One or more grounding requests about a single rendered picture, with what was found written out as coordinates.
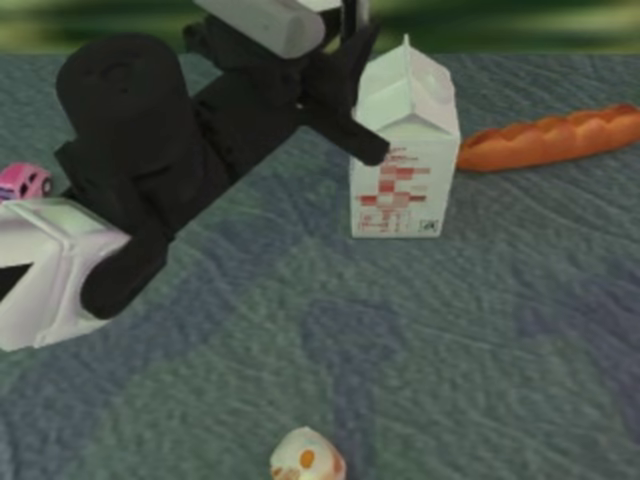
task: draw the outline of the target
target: gray tabletop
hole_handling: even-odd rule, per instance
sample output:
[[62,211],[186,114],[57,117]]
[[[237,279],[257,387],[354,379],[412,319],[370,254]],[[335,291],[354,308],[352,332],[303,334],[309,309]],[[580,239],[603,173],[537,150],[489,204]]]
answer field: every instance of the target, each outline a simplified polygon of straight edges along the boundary
[[[640,103],[637,56],[436,59],[465,135]],[[58,188],[62,62],[0,57],[0,166]],[[442,238],[365,241],[344,154],[300,131],[108,328],[0,355],[0,480],[268,478],[302,425],[350,480],[637,480],[639,157],[458,174]]]

